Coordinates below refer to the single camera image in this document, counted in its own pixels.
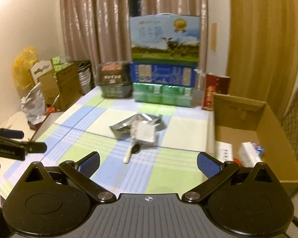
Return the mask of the red snack packet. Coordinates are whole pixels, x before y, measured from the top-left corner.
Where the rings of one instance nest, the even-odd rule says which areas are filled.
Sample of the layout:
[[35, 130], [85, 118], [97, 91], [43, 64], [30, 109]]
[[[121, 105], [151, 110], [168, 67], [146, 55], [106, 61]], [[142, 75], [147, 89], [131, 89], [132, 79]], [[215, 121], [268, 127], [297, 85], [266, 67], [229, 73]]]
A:
[[239, 159], [237, 159], [237, 158], [233, 158], [233, 161], [234, 161], [236, 164], [238, 164], [240, 167], [243, 167], [243, 165], [242, 165], [242, 163], [241, 163], [241, 161], [240, 161]]

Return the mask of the blue white clear box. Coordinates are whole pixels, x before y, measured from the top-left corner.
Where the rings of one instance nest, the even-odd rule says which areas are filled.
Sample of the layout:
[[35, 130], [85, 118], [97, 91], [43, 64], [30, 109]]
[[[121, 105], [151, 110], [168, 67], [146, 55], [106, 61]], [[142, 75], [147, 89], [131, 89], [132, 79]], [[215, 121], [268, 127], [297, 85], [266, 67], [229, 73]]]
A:
[[257, 163], [262, 162], [264, 148], [255, 142], [244, 142], [238, 151], [240, 162], [244, 167], [254, 167]]

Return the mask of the white plastic spoon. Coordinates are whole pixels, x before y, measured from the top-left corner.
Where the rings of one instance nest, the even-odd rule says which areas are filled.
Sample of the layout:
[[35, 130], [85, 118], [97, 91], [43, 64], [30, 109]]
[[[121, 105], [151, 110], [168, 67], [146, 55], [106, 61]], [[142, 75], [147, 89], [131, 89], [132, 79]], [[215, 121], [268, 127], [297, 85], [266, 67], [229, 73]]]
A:
[[125, 156], [123, 158], [124, 164], [128, 164], [129, 163], [130, 158], [131, 158], [131, 154], [132, 154], [131, 151], [132, 151], [133, 146], [134, 146], [134, 143], [133, 142], [130, 142], [130, 144], [128, 146], [128, 149], [126, 151], [126, 154], [125, 154]]

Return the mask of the silver green foil bag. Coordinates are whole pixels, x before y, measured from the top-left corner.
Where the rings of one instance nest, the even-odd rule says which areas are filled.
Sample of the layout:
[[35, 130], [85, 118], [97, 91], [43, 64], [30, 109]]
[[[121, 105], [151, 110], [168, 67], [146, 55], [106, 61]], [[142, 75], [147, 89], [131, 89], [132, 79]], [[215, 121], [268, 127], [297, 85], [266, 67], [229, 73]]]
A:
[[161, 115], [137, 113], [114, 125], [111, 125], [109, 128], [115, 136], [123, 133], [131, 134], [131, 132], [137, 128], [138, 124], [142, 122], [153, 125], [156, 128], [156, 131], [162, 131], [167, 127], [163, 122]]

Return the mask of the clear plastic packet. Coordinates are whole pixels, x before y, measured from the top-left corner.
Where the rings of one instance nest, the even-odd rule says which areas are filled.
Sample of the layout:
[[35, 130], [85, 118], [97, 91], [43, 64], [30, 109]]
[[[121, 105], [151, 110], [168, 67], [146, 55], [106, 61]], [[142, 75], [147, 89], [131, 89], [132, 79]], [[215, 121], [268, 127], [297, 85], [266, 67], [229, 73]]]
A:
[[147, 121], [136, 120], [131, 124], [130, 135], [135, 142], [154, 144], [156, 126]]

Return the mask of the white paper packet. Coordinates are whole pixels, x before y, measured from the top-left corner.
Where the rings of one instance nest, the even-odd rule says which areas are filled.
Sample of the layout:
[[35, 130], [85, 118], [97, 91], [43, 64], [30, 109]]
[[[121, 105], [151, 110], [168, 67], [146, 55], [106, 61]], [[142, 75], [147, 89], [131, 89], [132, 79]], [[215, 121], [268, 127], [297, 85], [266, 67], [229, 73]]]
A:
[[232, 144], [216, 141], [216, 158], [221, 161], [233, 161]]

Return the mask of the brown cardboard box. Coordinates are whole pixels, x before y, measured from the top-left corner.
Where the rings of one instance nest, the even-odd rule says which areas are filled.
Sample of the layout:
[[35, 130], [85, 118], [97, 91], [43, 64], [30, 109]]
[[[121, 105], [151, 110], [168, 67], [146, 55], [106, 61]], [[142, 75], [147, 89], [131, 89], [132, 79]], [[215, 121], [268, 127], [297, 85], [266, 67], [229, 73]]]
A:
[[244, 142], [264, 148], [262, 160], [291, 194], [298, 187], [298, 164], [286, 134], [268, 103], [230, 95], [213, 95], [207, 153], [216, 155], [216, 142], [232, 144], [234, 158]]

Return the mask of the yellow plastic bag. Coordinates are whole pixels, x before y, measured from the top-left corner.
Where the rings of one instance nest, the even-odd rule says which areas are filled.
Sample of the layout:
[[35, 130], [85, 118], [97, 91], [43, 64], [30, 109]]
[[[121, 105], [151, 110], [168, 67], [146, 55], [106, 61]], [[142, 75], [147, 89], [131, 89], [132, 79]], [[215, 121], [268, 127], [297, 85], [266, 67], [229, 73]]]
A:
[[38, 62], [38, 51], [36, 47], [24, 48], [14, 59], [12, 76], [17, 90], [26, 90], [34, 86], [30, 69]]

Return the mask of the checked tablecloth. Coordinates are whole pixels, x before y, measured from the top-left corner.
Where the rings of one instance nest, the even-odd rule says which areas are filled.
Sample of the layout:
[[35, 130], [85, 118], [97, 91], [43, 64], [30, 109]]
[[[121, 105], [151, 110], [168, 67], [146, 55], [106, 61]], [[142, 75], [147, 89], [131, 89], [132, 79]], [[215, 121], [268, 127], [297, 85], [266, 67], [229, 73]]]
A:
[[[158, 143], [124, 157], [130, 146], [127, 134], [114, 134], [110, 126], [136, 113], [161, 116]], [[0, 195], [6, 197], [33, 161], [56, 166], [79, 160], [97, 151], [101, 165], [92, 180], [115, 194], [183, 194], [205, 180], [196, 165], [199, 152], [206, 150], [210, 113], [199, 107], [175, 107], [136, 103], [133, 99], [105, 99], [94, 88], [39, 135], [47, 144], [44, 154], [30, 154], [25, 161], [0, 160]]]

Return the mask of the stacked cardboard boxes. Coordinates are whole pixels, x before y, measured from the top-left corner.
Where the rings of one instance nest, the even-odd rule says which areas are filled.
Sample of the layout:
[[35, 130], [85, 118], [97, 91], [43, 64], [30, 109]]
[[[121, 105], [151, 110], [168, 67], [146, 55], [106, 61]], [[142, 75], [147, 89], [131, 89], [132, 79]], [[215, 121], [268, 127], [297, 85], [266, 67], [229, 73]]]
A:
[[60, 111], [68, 110], [95, 87], [89, 60], [71, 61], [64, 55], [37, 62], [30, 73], [35, 83], [41, 83], [46, 106]]

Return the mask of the dark red gift box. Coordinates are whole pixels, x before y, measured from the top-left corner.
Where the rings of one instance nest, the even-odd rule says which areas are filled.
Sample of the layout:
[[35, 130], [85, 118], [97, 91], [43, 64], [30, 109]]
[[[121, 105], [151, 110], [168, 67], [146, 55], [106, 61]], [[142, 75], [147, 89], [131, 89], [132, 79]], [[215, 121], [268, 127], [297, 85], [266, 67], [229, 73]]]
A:
[[204, 78], [202, 109], [211, 111], [213, 109], [214, 94], [228, 94], [230, 77], [206, 74]]

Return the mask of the black noodle bowl package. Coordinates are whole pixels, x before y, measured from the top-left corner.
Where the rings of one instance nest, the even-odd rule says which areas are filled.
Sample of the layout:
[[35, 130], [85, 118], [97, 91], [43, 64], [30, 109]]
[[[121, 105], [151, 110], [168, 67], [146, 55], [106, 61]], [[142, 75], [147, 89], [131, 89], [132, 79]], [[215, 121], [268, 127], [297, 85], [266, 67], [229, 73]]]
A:
[[100, 86], [103, 98], [121, 99], [132, 96], [130, 62], [100, 63], [97, 72], [97, 85]]

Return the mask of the green drink carton pack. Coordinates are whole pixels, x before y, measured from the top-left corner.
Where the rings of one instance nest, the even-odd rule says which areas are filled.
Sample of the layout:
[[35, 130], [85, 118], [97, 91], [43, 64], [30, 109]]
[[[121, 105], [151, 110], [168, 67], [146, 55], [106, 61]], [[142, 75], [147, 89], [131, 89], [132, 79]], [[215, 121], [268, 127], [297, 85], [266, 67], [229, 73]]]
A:
[[133, 83], [136, 102], [192, 107], [192, 88], [183, 86]]

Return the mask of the blue milk carton box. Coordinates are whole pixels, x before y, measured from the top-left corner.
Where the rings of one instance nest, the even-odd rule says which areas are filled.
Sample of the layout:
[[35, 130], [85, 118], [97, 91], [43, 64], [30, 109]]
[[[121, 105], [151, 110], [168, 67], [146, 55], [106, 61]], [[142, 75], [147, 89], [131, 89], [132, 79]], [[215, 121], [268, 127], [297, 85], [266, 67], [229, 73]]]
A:
[[130, 63], [132, 82], [195, 87], [196, 71], [194, 67], [174, 64]]

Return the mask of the beige curtain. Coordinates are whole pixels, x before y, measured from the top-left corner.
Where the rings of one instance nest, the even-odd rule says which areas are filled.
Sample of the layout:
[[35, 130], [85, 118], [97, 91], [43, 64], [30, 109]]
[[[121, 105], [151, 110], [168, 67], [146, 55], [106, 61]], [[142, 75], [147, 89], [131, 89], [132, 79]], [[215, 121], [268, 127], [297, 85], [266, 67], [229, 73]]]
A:
[[97, 75], [101, 62], [131, 59], [129, 17], [159, 13], [200, 17], [199, 70], [205, 70], [207, 0], [60, 0], [65, 54], [72, 60], [90, 60]]

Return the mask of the cow picture milk carton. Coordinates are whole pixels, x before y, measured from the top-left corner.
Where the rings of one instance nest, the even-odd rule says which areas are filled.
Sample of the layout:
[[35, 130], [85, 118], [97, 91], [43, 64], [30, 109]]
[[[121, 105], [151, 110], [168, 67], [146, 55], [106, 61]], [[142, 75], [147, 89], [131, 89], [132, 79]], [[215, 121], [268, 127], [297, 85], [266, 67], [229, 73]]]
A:
[[129, 19], [131, 57], [196, 67], [200, 55], [200, 17], [161, 13]]

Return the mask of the yellow brown curtain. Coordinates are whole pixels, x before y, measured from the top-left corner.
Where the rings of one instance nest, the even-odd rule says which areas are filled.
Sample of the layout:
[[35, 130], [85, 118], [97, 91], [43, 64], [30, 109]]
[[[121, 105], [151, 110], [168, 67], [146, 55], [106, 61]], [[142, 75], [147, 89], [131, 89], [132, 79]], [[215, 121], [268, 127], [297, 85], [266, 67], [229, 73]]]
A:
[[298, 73], [298, 0], [231, 0], [229, 94], [267, 102], [278, 120]]

